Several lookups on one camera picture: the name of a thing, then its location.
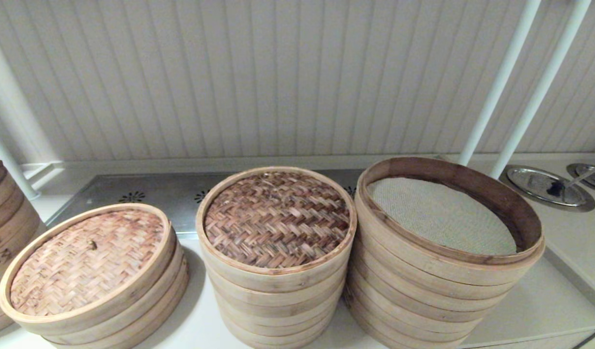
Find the beige mesh steamer liner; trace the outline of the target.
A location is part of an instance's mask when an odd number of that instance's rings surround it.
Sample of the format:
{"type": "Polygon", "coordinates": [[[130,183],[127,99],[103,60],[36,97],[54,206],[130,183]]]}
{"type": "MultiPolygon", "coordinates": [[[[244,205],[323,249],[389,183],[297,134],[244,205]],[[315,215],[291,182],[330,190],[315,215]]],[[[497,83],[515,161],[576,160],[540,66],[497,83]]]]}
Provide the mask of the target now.
{"type": "Polygon", "coordinates": [[[472,254],[517,252],[504,222],[463,192],[407,177],[378,180],[367,192],[392,220],[433,243],[472,254]]]}

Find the white slanted metal pole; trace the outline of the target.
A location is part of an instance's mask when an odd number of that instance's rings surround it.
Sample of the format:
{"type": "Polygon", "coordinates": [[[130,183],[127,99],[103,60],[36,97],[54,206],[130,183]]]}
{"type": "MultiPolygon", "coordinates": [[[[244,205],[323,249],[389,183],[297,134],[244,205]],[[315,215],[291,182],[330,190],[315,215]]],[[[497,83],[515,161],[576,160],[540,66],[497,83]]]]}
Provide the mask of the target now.
{"type": "Polygon", "coordinates": [[[506,84],[511,76],[513,68],[517,63],[517,59],[524,46],[528,33],[532,28],[534,19],[540,7],[542,0],[526,0],[524,9],[520,15],[519,22],[503,56],[499,70],[496,73],[495,79],[492,82],[491,88],[486,95],[485,102],[482,106],[475,124],[470,131],[470,135],[465,143],[465,146],[460,153],[457,163],[462,166],[467,166],[474,155],[475,150],[481,140],[482,135],[488,126],[493,112],[501,99],[501,95],[506,87],[506,84]]]}
{"type": "Polygon", "coordinates": [[[493,179],[499,179],[499,176],[508,164],[508,161],[515,152],[519,142],[523,139],[528,126],[532,123],[544,97],[547,95],[548,89],[552,85],[555,76],[557,75],[563,61],[574,41],[575,35],[579,31],[579,27],[583,23],[585,15],[592,4],[592,0],[575,0],[574,7],[567,20],[567,24],[563,29],[563,33],[559,38],[553,54],[544,68],[544,72],[537,82],[537,86],[532,93],[521,117],[517,120],[516,126],[512,129],[512,133],[505,145],[501,149],[495,164],[493,165],[489,176],[493,179]]]}

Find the dark woven bamboo lid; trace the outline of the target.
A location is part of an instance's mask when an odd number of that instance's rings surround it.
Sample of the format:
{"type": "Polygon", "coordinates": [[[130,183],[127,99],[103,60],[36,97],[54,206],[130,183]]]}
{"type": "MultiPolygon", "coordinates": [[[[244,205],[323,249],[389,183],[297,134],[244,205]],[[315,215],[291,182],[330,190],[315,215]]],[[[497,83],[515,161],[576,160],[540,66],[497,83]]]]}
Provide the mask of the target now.
{"type": "Polygon", "coordinates": [[[344,274],[357,226],[342,186],[287,166],[227,177],[196,214],[206,266],[258,292],[299,291],[344,274]]]}

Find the round stainless steel plate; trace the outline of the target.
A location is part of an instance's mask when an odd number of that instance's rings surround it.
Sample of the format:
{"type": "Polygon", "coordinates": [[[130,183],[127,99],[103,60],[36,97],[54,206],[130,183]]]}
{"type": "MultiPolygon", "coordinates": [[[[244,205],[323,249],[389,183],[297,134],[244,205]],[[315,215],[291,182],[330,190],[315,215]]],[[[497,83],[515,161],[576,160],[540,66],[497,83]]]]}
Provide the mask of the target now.
{"type": "Polygon", "coordinates": [[[573,185],[553,195],[548,192],[554,183],[570,182],[558,174],[527,165],[507,165],[499,180],[521,196],[535,203],[571,212],[590,212],[595,208],[592,195],[580,185],[573,185]]]}
{"type": "MultiPolygon", "coordinates": [[[[583,175],[586,172],[589,172],[590,170],[593,170],[594,168],[594,165],[587,163],[572,163],[567,166],[567,171],[568,174],[570,174],[570,176],[576,178],[583,175]]],[[[580,183],[595,190],[595,173],[586,177],[580,183]]]]}

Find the perforated stainless steel panel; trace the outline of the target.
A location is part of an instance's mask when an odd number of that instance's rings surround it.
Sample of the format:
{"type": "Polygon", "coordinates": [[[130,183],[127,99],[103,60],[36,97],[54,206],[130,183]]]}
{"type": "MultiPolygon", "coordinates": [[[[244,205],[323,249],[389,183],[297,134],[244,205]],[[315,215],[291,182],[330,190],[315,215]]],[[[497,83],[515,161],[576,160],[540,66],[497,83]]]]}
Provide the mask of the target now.
{"type": "Polygon", "coordinates": [[[142,203],[162,210],[180,239],[195,240],[200,203],[214,186],[231,175],[230,172],[99,175],[49,218],[47,227],[93,208],[142,203]]]}

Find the low bamboo steamer basket stack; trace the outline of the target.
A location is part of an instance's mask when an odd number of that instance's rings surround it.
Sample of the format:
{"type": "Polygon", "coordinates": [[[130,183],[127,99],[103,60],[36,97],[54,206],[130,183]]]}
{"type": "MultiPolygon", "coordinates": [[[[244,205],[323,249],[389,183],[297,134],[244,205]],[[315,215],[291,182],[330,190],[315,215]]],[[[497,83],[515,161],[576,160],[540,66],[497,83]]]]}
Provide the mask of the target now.
{"type": "Polygon", "coordinates": [[[164,274],[139,300],[102,322],[88,320],[75,331],[56,325],[31,330],[58,349],[131,349],[152,335],[181,301],[189,281],[188,263],[180,243],[164,274]]]}

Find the light woven bamboo steamer lid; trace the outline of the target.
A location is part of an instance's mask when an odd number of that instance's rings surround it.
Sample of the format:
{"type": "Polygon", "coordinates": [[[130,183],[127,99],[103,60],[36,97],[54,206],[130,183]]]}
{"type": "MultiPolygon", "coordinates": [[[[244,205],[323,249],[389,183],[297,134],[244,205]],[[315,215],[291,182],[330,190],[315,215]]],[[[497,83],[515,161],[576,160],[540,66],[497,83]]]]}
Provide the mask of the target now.
{"type": "Polygon", "coordinates": [[[162,210],[113,204],[72,217],[24,248],[0,283],[0,308],[41,336],[85,331],[116,318],[166,273],[178,239],[162,210]]]}

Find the thin white metal pole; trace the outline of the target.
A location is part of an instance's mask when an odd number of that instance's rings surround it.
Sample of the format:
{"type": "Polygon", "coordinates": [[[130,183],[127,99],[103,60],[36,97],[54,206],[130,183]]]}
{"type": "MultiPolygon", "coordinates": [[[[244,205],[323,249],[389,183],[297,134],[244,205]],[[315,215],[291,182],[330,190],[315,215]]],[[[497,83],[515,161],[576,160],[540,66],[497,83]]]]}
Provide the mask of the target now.
{"type": "Polygon", "coordinates": [[[41,196],[41,193],[34,189],[28,181],[28,179],[24,176],[21,167],[18,165],[17,161],[14,159],[12,153],[7,149],[3,140],[0,138],[0,159],[3,161],[4,166],[7,168],[9,173],[11,174],[12,178],[16,182],[17,186],[21,189],[23,194],[25,194],[26,198],[30,201],[37,199],[41,196]]]}

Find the bamboo steamer stack with clasps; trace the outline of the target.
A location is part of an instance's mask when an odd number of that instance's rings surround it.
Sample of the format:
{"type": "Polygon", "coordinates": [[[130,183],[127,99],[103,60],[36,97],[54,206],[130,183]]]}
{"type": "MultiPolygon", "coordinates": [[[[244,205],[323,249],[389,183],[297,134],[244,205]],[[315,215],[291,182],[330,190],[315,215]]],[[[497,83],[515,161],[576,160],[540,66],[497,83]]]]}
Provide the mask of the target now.
{"type": "MultiPolygon", "coordinates": [[[[0,281],[12,259],[43,227],[38,212],[0,160],[0,281]]],[[[12,323],[0,308],[0,331],[12,323]]]]}

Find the thick white round column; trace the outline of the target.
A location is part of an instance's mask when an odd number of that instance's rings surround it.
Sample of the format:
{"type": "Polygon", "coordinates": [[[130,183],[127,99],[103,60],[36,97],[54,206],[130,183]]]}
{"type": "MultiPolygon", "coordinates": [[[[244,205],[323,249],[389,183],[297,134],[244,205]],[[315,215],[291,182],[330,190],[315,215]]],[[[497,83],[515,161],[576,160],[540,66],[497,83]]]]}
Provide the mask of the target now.
{"type": "Polygon", "coordinates": [[[36,118],[0,46],[0,122],[18,160],[30,163],[59,161],[60,157],[36,118]]]}

